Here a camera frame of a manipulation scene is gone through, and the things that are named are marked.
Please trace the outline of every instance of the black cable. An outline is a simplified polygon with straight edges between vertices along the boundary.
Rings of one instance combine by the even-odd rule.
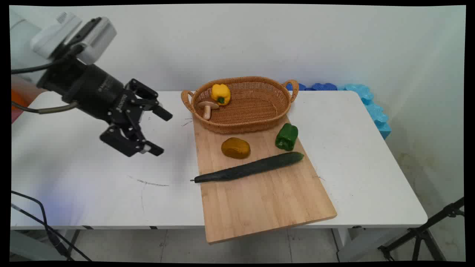
[[[26,111],[26,112],[38,113],[38,114],[51,114],[51,113],[58,113],[58,112],[71,110],[71,109],[76,108],[77,106],[79,106],[79,103],[78,102],[72,102],[72,103],[64,105],[64,106],[35,109],[35,108],[29,108],[29,107],[22,106],[22,105],[20,105],[20,104],[18,104],[15,101],[12,100],[11,105],[15,106],[15,107],[17,107],[17,108],[19,108],[23,111]]]
[[[45,207],[43,207],[43,204],[42,204],[39,200],[37,200],[37,199],[34,199],[34,198],[30,197],[30,196],[27,196],[27,195],[18,193],[18,192],[16,192],[16,191],[13,191],[13,190],[12,190],[11,193],[14,194],[14,195],[17,195],[17,196],[21,196],[22,198],[31,200],[31,201],[33,201],[33,202],[36,202],[36,203],[39,205],[39,207],[40,207],[40,209],[41,209],[41,214],[43,215],[43,221],[45,222],[45,224],[44,224],[44,225],[45,225],[45,230],[46,230],[46,232],[48,232],[48,229],[46,228],[46,225],[48,225],[48,222],[46,221],[46,212],[45,212]]]
[[[38,109],[22,106],[22,105],[18,104],[17,102],[13,101],[13,100],[11,101],[11,105],[14,106],[14,107],[17,107],[17,108],[19,108],[23,111],[27,111],[27,112],[31,112],[31,113],[38,113]]]
[[[18,193],[16,191],[12,190],[11,193],[14,194],[14,195],[26,198],[28,200],[31,200],[33,202],[36,202],[39,205],[39,207],[41,208],[41,213],[43,215],[43,222],[44,222],[44,226],[45,226],[46,235],[48,236],[49,241],[51,242],[51,244],[53,244],[53,246],[56,248],[56,250],[58,251],[58,253],[60,255],[65,256],[68,260],[69,259],[72,260],[71,255],[69,254],[69,251],[66,249],[64,244],[62,244],[61,241],[59,241],[57,236],[51,234],[51,231],[49,231],[48,228],[46,227],[48,225],[48,222],[46,220],[46,212],[45,212],[45,207],[43,206],[43,204],[35,198],[32,198],[30,196]]]
[[[17,205],[11,203],[11,207],[14,208],[15,210],[18,210],[19,212],[25,214],[26,216],[32,218],[33,220],[37,221],[38,223],[40,223],[41,225],[45,226],[48,228],[49,231],[53,232],[55,235],[57,235],[58,237],[60,237],[66,244],[68,244],[69,246],[71,246],[77,253],[79,253],[81,256],[83,256],[86,260],[88,261],[92,261],[88,256],[86,256],[81,250],[79,250],[78,248],[76,248],[75,245],[71,244],[71,242],[69,242],[65,237],[63,237],[60,233],[58,233],[56,230],[54,230],[51,226],[45,224],[42,220],[36,218],[35,216],[31,215],[30,213],[22,210],[20,207],[18,207]]]
[[[40,71],[44,70],[59,64],[63,64],[67,62],[68,60],[73,59],[76,55],[79,55],[84,50],[84,47],[82,46],[74,46],[70,51],[68,51],[64,56],[56,61],[53,61],[48,64],[36,66],[36,67],[27,67],[27,68],[19,68],[19,69],[12,69],[11,74],[21,74],[21,73],[27,73],[27,72],[35,72],[35,71]]]
[[[50,68],[50,67],[52,67],[52,66],[56,66],[56,65],[59,65],[59,64],[63,64],[63,63],[65,63],[68,59],[69,59],[69,58],[64,57],[64,58],[58,59],[58,60],[56,60],[56,61],[53,61],[53,62],[51,62],[51,63],[44,64],[44,65],[40,65],[40,66],[36,66],[36,67],[27,67],[27,68],[13,69],[13,70],[11,70],[11,74],[21,74],[21,73],[35,72],[35,71],[44,70],[44,69]]]
[[[27,215],[28,217],[36,220],[37,222],[41,223],[44,227],[45,227],[45,231],[46,231],[46,234],[48,235],[48,238],[49,238],[49,241],[53,244],[53,246],[56,248],[56,250],[58,250],[58,252],[65,256],[66,258],[70,259],[70,260],[73,260],[68,252],[68,250],[66,249],[66,247],[64,246],[64,244],[61,243],[61,241],[59,241],[58,237],[57,236],[60,236],[68,245],[72,246],[72,244],[66,239],[64,238],[63,236],[61,236],[58,232],[56,232],[54,229],[52,229],[49,225],[48,225],[48,222],[46,220],[46,212],[45,212],[45,208],[43,206],[43,204],[35,199],[35,198],[32,198],[30,196],[27,196],[27,195],[24,195],[24,194],[21,194],[21,193],[18,193],[16,191],[13,191],[11,190],[11,193],[14,194],[14,195],[18,195],[18,196],[21,196],[23,198],[26,198],[28,200],[31,200],[33,202],[36,202],[39,207],[41,208],[41,213],[43,215],[43,221],[41,221],[40,219],[36,218],[35,216],[27,213],[26,211],[22,210],[21,208],[19,208],[18,206],[14,205],[13,203],[11,204],[11,206],[20,211],[21,213]],[[77,248],[76,248],[76,251],[81,254],[83,257],[85,257],[86,259],[88,259],[82,252],[80,252]]]

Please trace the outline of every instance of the orange object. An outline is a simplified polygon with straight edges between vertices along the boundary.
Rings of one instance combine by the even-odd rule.
[[[29,106],[29,104],[16,92],[13,90],[11,91],[11,100],[15,101],[17,104],[22,105],[22,106]],[[16,108],[14,106],[11,106],[12,110],[20,110],[19,108]]]

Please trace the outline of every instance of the white table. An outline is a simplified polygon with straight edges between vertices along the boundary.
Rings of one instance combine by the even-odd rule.
[[[159,92],[173,114],[142,117],[145,137],[164,148],[131,158],[99,140],[107,124],[72,110],[22,114],[11,127],[12,190],[43,202],[56,229],[204,227],[191,114],[180,92]],[[63,105],[46,92],[30,107]],[[338,216],[301,227],[336,229],[341,261],[354,260],[427,215],[358,95],[302,91],[288,113]],[[37,204],[12,203],[41,218]],[[371,228],[351,240],[347,228]],[[11,209],[10,229],[42,229]]]

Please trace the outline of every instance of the floor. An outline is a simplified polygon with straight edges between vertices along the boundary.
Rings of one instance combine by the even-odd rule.
[[[284,229],[215,245],[206,243],[204,229],[81,230],[76,246],[94,261],[338,262],[337,247],[329,229]],[[414,241],[408,242],[392,252],[392,256],[395,260],[411,260],[413,247]],[[74,251],[72,258],[83,260]],[[424,243],[421,246],[419,260],[432,260]],[[385,259],[375,249],[358,261],[385,261]]]

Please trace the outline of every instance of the mushroom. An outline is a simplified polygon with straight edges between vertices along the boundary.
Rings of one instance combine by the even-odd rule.
[[[205,109],[203,119],[209,120],[209,118],[211,118],[211,109],[217,109],[219,108],[219,105],[213,98],[207,97],[198,103],[198,107]]]

